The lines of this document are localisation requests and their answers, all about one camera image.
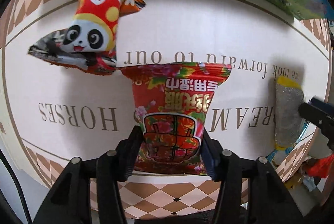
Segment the silver yellow scrub sponge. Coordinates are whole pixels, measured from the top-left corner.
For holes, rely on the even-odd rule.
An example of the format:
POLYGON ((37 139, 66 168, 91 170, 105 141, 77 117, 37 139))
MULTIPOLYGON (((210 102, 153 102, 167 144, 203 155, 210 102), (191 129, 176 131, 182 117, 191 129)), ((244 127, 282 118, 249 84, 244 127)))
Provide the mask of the silver yellow scrub sponge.
POLYGON ((304 103, 301 86, 290 78, 279 76, 275 86, 275 149, 284 151, 300 137, 304 119, 298 108, 304 103))

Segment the red wet wipes pack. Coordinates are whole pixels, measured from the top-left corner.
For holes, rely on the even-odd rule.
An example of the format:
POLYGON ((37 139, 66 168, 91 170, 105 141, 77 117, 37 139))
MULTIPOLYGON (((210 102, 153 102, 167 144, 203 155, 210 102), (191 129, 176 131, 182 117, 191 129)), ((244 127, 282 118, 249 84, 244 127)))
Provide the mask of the red wet wipes pack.
POLYGON ((209 106, 232 67, 221 63, 168 63, 121 68, 131 80, 134 116, 144 142, 135 170, 205 175, 200 146, 209 106))

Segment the panda snack bag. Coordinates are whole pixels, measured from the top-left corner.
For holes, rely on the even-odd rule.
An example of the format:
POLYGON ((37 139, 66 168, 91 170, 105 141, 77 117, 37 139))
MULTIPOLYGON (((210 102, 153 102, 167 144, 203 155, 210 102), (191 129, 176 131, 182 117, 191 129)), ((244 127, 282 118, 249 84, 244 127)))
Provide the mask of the panda snack bag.
POLYGON ((116 70, 116 37, 120 17, 137 13, 143 0, 78 0, 70 26, 35 42, 28 54, 52 65, 88 74, 111 75, 116 70))

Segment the light blue snack tube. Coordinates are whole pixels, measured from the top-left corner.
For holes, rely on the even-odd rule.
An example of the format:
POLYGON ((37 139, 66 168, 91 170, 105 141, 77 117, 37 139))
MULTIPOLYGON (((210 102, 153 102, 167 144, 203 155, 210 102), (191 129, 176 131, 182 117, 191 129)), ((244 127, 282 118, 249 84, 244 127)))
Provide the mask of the light blue snack tube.
POLYGON ((272 151, 268 156, 267 160, 271 163, 271 165, 274 168, 277 168, 282 164, 284 159, 290 154, 290 152, 297 146, 297 144, 307 136, 307 129, 309 128, 310 122, 307 120, 304 120, 304 124, 302 126, 302 131, 298 139, 294 142, 292 146, 277 149, 275 148, 274 151, 272 151))

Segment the red plastic bag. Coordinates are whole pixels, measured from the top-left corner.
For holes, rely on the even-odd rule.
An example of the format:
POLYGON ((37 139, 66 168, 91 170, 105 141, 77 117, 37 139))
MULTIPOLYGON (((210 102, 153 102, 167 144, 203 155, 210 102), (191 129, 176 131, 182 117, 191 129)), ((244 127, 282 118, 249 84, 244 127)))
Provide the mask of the red plastic bag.
POLYGON ((326 178, 333 163, 333 155, 317 160, 312 166, 305 168, 308 176, 326 178))

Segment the checkered table mat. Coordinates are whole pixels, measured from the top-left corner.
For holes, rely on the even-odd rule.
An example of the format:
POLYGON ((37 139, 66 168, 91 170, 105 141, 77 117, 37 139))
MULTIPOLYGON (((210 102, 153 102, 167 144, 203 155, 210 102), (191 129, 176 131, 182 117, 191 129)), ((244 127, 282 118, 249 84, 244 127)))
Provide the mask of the checkered table mat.
POLYGON ((10 0, 1 17, 1 139, 18 169, 51 187, 70 159, 99 157, 140 126, 125 214, 158 218, 215 206, 203 134, 246 159, 278 149, 275 86, 329 94, 324 18, 265 0, 10 0), (126 1, 127 6, 134 0, 126 1))

